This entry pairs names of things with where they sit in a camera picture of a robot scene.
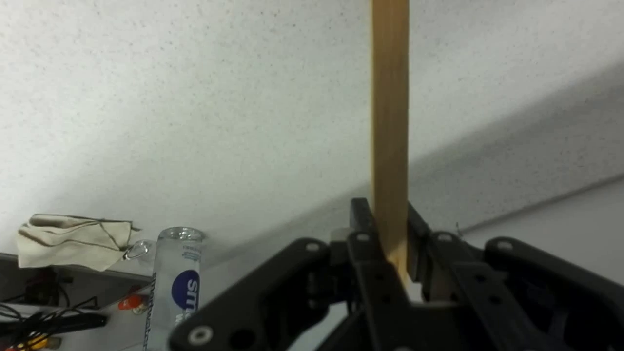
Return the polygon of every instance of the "water bottle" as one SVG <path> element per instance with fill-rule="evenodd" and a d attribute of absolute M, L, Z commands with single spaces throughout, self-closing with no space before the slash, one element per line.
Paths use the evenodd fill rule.
<path fill-rule="evenodd" d="M 204 240 L 206 234 L 187 227 L 173 227 L 158 236 L 144 351 L 167 351 L 173 328 L 199 308 L 199 266 Z"/>

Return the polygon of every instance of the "wooden stick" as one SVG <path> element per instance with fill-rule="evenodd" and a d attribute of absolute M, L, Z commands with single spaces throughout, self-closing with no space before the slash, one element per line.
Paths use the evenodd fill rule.
<path fill-rule="evenodd" d="M 405 279 L 409 0 L 372 0 L 372 209 Z"/>

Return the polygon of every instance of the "wooden plank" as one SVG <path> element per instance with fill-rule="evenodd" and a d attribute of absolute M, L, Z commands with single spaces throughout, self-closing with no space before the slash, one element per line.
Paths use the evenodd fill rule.
<path fill-rule="evenodd" d="M 409 0 L 372 0 L 372 209 L 388 260 L 405 275 Z"/>

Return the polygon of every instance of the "bolt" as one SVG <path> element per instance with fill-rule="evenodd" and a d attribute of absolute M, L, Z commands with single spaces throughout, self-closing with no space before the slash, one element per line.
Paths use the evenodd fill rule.
<path fill-rule="evenodd" d="M 206 345 L 210 340 L 212 340 L 212 330 L 208 326 L 199 326 L 189 334 L 189 344 L 193 347 Z"/>
<path fill-rule="evenodd" d="M 495 248 L 499 248 L 499 250 L 513 250 L 513 242 L 499 242 L 499 244 L 495 244 Z"/>
<path fill-rule="evenodd" d="M 452 242 L 452 236 L 450 234 L 438 234 L 436 240 L 438 242 Z"/>
<path fill-rule="evenodd" d="M 310 244 L 306 246 L 306 250 L 308 250 L 308 252 L 318 252 L 318 250 L 319 250 L 319 244 L 310 242 Z"/>

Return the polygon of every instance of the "blue bottle label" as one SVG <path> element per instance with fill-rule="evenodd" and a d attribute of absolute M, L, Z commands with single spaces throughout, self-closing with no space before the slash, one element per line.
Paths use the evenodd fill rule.
<path fill-rule="evenodd" d="M 199 275 L 197 271 L 183 271 L 171 285 L 171 297 L 183 310 L 197 310 L 199 305 Z"/>

